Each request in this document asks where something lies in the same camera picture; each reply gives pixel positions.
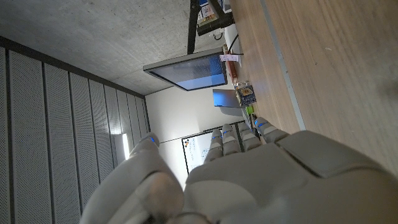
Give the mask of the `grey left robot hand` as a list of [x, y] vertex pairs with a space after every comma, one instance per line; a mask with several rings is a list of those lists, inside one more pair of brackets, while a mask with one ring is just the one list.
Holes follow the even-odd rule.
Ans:
[[154, 133], [95, 190], [82, 223], [396, 223], [397, 178], [368, 156], [264, 118], [213, 131], [181, 185]]

